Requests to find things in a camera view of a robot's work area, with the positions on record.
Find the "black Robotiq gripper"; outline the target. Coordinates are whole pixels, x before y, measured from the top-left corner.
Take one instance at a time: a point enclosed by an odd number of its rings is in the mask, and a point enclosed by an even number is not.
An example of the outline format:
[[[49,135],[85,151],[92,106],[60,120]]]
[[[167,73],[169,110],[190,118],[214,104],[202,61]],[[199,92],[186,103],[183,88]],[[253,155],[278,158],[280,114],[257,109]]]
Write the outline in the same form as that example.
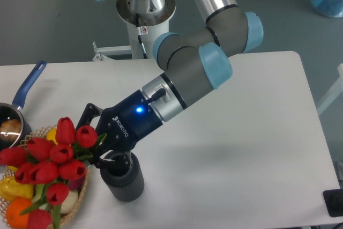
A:
[[[132,165],[130,151],[136,143],[162,126],[162,121],[149,105],[142,91],[137,90],[114,107],[102,109],[88,103],[79,119],[76,130],[84,125],[91,125],[95,117],[99,117],[96,126],[98,135],[106,134],[100,145],[103,158],[93,156],[90,164],[99,169],[129,169]]]

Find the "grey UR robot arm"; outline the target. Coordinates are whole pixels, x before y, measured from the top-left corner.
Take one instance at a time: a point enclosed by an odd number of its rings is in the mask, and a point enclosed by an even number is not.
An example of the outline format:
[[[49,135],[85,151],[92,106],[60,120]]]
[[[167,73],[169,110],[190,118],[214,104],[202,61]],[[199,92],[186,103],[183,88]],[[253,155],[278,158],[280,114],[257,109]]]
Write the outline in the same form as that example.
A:
[[[260,45],[260,18],[242,12],[236,0],[195,1],[205,28],[188,36],[165,30],[147,42],[143,36],[168,21],[175,1],[117,0],[117,12],[129,25],[133,56],[154,58],[162,74],[114,107],[86,106],[79,125],[100,119],[99,142],[85,159],[86,166],[129,169],[138,141],[227,81],[233,73],[230,56]]]

